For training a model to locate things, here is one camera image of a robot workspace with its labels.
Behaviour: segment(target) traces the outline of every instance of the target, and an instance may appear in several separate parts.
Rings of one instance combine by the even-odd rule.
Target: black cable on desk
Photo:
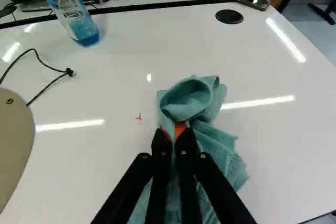
[[[38,92],[38,94],[36,96],[34,96],[29,102],[27,102],[27,106],[31,105],[37,98],[39,98],[40,95],[42,95],[51,85],[53,85],[56,81],[58,81],[59,79],[61,79],[62,77],[68,75],[70,77],[72,77],[74,75],[74,71],[70,68],[67,68],[66,70],[59,70],[59,69],[56,69],[56,68],[53,68],[47,64],[45,64],[41,59],[40,57],[38,56],[38,53],[37,51],[34,49],[34,48],[30,48],[26,51],[24,51],[22,54],[20,54],[10,65],[9,67],[6,69],[6,71],[3,73],[3,75],[1,76],[0,78],[0,84],[4,81],[6,75],[8,74],[8,72],[11,70],[11,68],[14,66],[14,64],[19,60],[21,59],[26,53],[30,52],[30,51],[34,51],[35,52],[35,56],[37,58],[37,60],[43,65],[45,66],[46,68],[49,68],[53,71],[56,71],[56,72],[60,72],[60,73],[63,73],[61,74],[59,77],[55,78],[53,81],[51,81],[48,85],[46,85],[40,92]]]

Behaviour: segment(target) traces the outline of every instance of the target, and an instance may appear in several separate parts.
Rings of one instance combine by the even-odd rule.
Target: teal towel
[[[184,122],[194,132],[200,149],[211,154],[232,187],[238,191],[247,181],[242,158],[234,151],[236,136],[222,132],[209,123],[218,114],[226,95],[226,87],[218,76],[186,78],[169,90],[156,94],[159,107],[159,127],[163,127],[174,139],[175,123]],[[181,202],[177,174],[172,168],[168,184],[166,224],[179,224]],[[151,181],[146,185],[132,213],[129,224],[143,224],[146,216]],[[217,224],[218,218],[203,187],[197,184],[202,219],[205,224]]]

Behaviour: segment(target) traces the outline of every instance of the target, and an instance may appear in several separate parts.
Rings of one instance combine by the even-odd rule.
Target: plastic bottle
[[[99,31],[82,0],[46,0],[70,37],[82,46],[99,40]]]

